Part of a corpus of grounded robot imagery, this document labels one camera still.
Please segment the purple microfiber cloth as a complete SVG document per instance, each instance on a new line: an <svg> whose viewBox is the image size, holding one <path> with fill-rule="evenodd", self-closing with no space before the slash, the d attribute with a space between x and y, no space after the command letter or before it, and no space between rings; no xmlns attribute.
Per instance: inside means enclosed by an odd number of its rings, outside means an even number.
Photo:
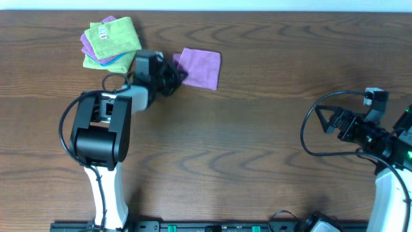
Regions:
<svg viewBox="0 0 412 232"><path fill-rule="evenodd" d="M207 50L184 48L173 54L173 63L187 73L183 84L192 87L217 90L221 68L221 54Z"/></svg>

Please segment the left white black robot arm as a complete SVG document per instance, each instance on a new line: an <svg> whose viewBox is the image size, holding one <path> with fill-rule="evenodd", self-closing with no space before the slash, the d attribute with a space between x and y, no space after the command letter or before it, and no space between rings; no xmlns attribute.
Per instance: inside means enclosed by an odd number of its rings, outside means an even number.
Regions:
<svg viewBox="0 0 412 232"><path fill-rule="evenodd" d="M86 172L96 216L89 231L124 231L129 209L122 180L132 114L148 109L157 95L172 95L188 76L173 63L155 56L138 61L135 72L121 73L119 89L82 93L66 108L77 111L66 153Z"/></svg>

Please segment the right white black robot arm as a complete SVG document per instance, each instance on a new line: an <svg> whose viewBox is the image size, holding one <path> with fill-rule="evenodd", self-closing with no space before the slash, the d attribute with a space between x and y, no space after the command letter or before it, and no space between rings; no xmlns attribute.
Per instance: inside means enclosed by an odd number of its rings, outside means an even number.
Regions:
<svg viewBox="0 0 412 232"><path fill-rule="evenodd" d="M339 129L339 140L359 145L358 151L333 156L375 160L375 200L367 231L411 231L411 108L392 132L379 125L383 104L372 104L366 115L318 104L310 111L317 114L325 133Z"/></svg>

